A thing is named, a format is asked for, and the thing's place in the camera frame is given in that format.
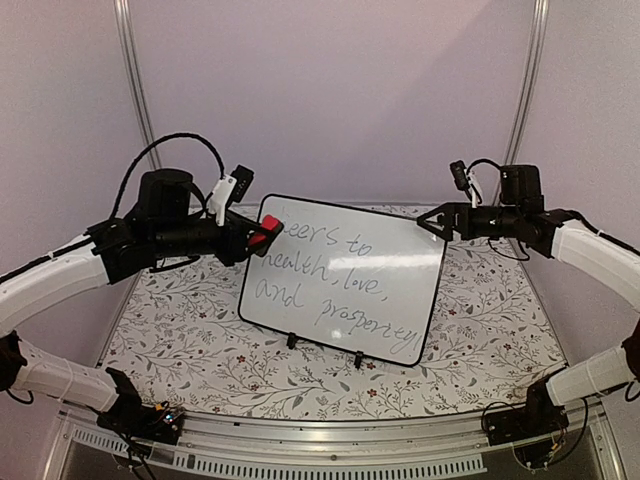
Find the red whiteboard eraser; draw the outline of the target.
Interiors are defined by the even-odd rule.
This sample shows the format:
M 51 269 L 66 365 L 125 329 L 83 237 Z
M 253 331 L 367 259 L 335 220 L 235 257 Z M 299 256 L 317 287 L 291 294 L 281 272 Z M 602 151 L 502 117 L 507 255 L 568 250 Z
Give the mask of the red whiteboard eraser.
M 248 251 L 252 255 L 265 256 L 283 229 L 284 224 L 280 220 L 270 214 L 265 215 L 259 227 L 249 236 Z

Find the white whiteboard black frame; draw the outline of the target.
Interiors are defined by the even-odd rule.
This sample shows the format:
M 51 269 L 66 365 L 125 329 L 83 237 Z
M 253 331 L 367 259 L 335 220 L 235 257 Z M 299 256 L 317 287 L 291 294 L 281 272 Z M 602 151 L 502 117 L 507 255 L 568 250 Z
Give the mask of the white whiteboard black frame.
M 285 336 L 413 367 L 423 355 L 445 242 L 406 215 L 279 194 L 259 216 L 283 231 L 252 257 L 239 317 Z

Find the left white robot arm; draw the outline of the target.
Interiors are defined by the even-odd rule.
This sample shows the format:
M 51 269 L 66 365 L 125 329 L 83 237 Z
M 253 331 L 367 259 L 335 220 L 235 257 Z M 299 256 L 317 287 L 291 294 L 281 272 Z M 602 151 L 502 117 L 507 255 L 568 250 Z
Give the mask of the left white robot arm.
M 223 175 L 209 194 L 178 169 L 145 173 L 134 207 L 112 214 L 66 245 L 1 278 L 1 389 L 36 393 L 111 417 L 128 434 L 148 426 L 145 405 L 129 377 L 112 367 L 86 367 L 35 347 L 17 329 L 33 316 L 82 293 L 142 271 L 164 274 L 212 256 L 226 267 L 255 254 L 261 227 L 234 211 L 254 180 L 247 167 Z

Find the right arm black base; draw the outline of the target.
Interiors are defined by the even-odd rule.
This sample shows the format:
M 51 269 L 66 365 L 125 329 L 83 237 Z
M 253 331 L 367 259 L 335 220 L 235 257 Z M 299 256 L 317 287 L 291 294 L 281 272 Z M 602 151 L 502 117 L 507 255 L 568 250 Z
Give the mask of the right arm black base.
M 547 392 L 547 379 L 527 388 L 523 406 L 506 404 L 504 410 L 489 412 L 489 404 L 481 415 L 481 428 L 491 446 L 514 443 L 546 436 L 546 440 L 530 443 L 514 450 L 516 460 L 527 469 L 548 467 L 563 446 L 569 420 L 563 407 L 555 406 Z

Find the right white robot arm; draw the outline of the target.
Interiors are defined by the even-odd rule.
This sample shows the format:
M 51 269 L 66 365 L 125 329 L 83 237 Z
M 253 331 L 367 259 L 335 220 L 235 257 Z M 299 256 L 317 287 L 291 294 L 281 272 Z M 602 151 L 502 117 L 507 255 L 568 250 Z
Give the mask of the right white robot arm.
M 420 215 L 416 223 L 446 242 L 459 238 L 510 239 L 530 252 L 585 275 L 609 290 L 630 309 L 639 309 L 639 251 L 596 228 L 573 209 L 548 209 L 539 169 L 531 164 L 497 165 L 499 193 L 494 205 L 482 203 L 474 170 L 488 164 L 450 165 L 463 202 L 446 202 Z M 552 424 L 556 409 L 578 399 L 604 396 L 639 379 L 639 332 L 616 345 L 551 374 L 528 392 L 517 427 L 537 436 Z

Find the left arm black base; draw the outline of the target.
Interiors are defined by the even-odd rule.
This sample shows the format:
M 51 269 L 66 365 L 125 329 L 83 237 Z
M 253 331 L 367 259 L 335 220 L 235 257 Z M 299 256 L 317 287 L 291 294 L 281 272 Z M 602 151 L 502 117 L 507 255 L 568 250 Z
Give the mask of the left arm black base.
M 115 382 L 115 403 L 97 415 L 97 425 L 126 437 L 176 445 L 184 425 L 184 409 L 167 401 L 144 405 L 131 380 L 111 367 L 106 373 Z

